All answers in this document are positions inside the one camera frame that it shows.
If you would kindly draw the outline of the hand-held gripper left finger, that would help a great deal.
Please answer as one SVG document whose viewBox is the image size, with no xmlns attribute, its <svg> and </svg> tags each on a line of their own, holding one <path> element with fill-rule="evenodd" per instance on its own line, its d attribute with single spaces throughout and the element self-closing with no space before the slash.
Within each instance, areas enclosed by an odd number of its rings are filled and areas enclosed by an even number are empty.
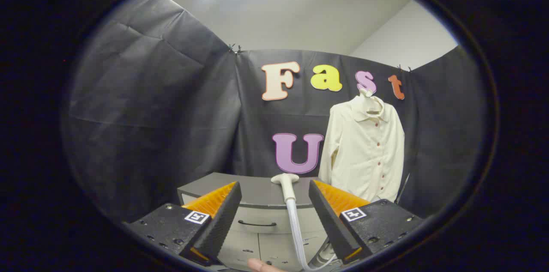
<svg viewBox="0 0 549 272">
<path fill-rule="evenodd" d="M 200 266 L 215 266 L 241 197 L 241 184 L 233 181 L 190 203 L 166 203 L 122 225 L 154 249 Z"/>
</svg>

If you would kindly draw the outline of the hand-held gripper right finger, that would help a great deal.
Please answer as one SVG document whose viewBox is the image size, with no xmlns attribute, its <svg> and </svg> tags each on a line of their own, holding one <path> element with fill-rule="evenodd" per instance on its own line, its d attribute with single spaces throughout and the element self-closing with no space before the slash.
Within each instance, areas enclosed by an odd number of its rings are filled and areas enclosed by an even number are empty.
<svg viewBox="0 0 549 272">
<path fill-rule="evenodd" d="M 310 182 L 308 197 L 343 264 L 396 246 L 424 222 L 390 200 L 369 202 L 319 180 Z"/>
</svg>

